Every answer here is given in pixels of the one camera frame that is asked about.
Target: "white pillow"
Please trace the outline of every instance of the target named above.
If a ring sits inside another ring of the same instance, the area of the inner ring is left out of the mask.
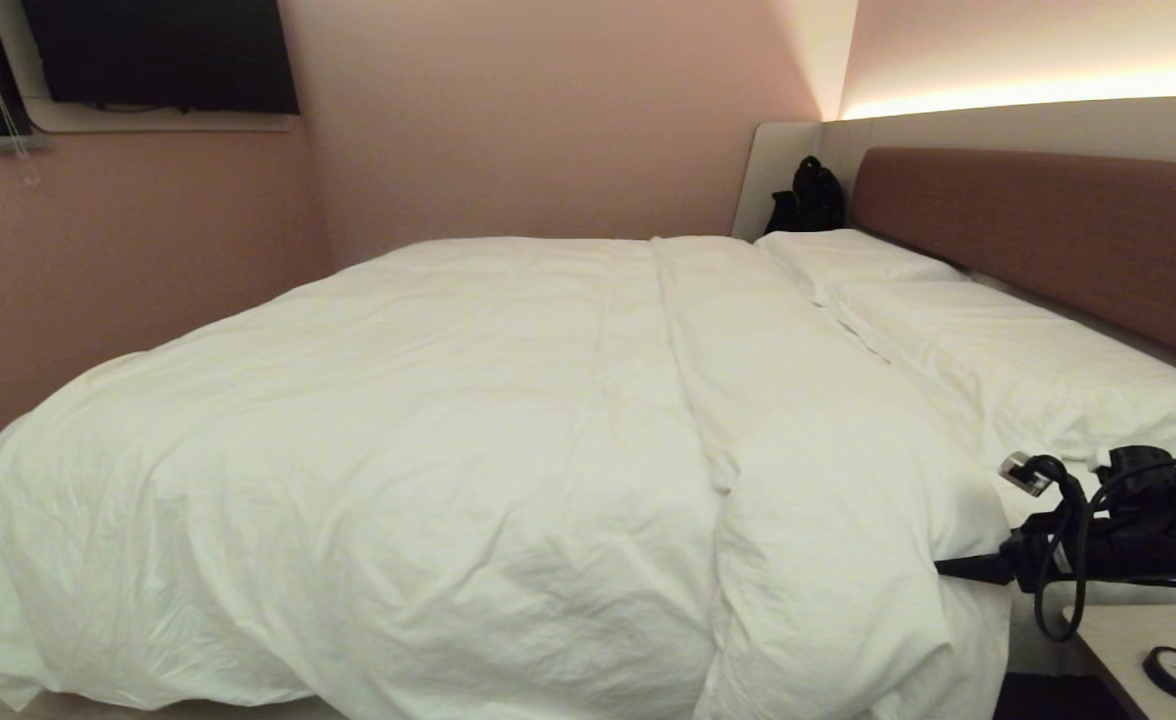
[[[982,284],[843,284],[831,311],[977,428],[989,462],[1127,445],[1176,454],[1176,368],[1049,309]]]
[[[813,287],[813,301],[828,305],[841,284],[858,281],[965,281],[949,264],[877,240],[856,229],[776,232],[757,247]]]

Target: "floor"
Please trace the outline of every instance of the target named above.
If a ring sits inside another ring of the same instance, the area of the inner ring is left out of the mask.
[[[345,720],[319,700],[303,700],[272,707],[227,707],[209,702],[186,702],[159,712],[140,712],[125,707],[99,705],[80,696],[47,693],[16,714],[0,701],[0,720],[20,716],[41,720]]]
[[[44,720],[345,720],[319,700],[272,707],[227,707],[186,702],[159,712],[99,705],[80,696],[44,694],[21,714],[0,701],[0,720],[32,716]],[[1124,719],[1104,685],[1094,678],[1008,675],[994,720],[1114,720]]]

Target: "pink wall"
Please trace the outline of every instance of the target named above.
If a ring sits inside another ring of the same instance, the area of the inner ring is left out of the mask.
[[[0,429],[109,356],[326,274],[303,132],[58,136],[0,156]]]
[[[1172,0],[861,0],[843,118],[1176,95]]]
[[[434,236],[729,233],[818,119],[779,0],[285,0],[339,264]]]

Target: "bed frame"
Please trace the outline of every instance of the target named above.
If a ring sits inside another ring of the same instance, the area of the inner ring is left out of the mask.
[[[1176,164],[876,147],[851,220],[1176,351]]]

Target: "ambient light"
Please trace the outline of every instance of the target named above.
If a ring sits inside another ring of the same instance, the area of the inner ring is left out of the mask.
[[[1120,100],[1123,96],[1176,96],[1176,69],[1150,69],[1112,74],[1112,76],[1047,79],[1036,82],[950,89],[928,95],[896,96],[894,100],[855,104],[841,114],[841,119],[1001,108],[1008,105],[1041,102]]]

